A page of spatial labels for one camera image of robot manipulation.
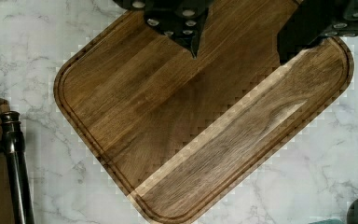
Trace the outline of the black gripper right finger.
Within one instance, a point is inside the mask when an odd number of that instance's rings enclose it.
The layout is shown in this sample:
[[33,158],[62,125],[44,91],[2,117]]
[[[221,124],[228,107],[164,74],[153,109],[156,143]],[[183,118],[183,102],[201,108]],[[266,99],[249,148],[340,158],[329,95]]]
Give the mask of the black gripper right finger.
[[277,34],[280,64],[332,36],[358,36],[358,0],[303,0]]

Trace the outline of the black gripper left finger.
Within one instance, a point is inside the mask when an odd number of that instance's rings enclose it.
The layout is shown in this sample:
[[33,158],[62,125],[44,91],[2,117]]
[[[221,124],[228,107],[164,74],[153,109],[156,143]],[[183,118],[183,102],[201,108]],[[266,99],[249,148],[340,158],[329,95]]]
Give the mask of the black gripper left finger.
[[214,0],[113,1],[126,10],[143,11],[145,24],[197,58],[200,38]]

